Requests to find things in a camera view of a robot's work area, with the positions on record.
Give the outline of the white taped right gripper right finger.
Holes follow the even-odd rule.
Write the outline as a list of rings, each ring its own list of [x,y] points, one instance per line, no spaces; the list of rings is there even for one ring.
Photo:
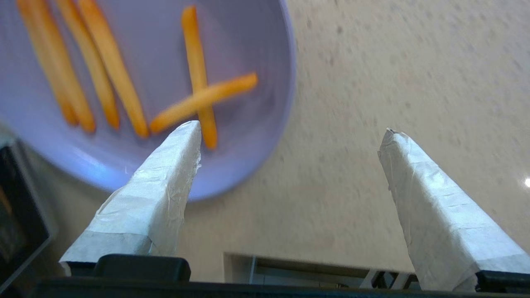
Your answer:
[[[475,292],[483,270],[529,274],[528,253],[411,137],[386,130],[378,157],[423,290]]]

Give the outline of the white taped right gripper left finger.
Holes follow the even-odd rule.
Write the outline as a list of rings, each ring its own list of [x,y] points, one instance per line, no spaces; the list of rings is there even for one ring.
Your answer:
[[[113,253],[175,257],[200,147],[198,121],[171,132],[62,255],[59,264],[65,274],[74,275],[76,263],[97,263]]]

